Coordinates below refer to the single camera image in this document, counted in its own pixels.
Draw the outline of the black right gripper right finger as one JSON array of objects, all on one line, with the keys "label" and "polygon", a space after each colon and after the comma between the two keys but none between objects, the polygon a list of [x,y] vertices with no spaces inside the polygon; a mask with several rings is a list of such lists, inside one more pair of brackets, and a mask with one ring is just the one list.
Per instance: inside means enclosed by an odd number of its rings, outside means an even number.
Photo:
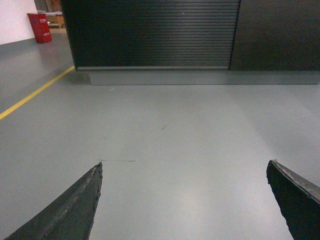
[{"label": "black right gripper right finger", "polygon": [[288,230],[295,240],[320,238],[320,188],[276,160],[266,177]]}]

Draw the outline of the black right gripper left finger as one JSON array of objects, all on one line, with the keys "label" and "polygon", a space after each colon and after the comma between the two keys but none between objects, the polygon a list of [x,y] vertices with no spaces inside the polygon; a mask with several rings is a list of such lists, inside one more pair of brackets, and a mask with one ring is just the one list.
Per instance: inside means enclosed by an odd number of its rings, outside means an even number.
[{"label": "black right gripper left finger", "polygon": [[7,240],[88,240],[101,196],[103,164],[92,167]]}]

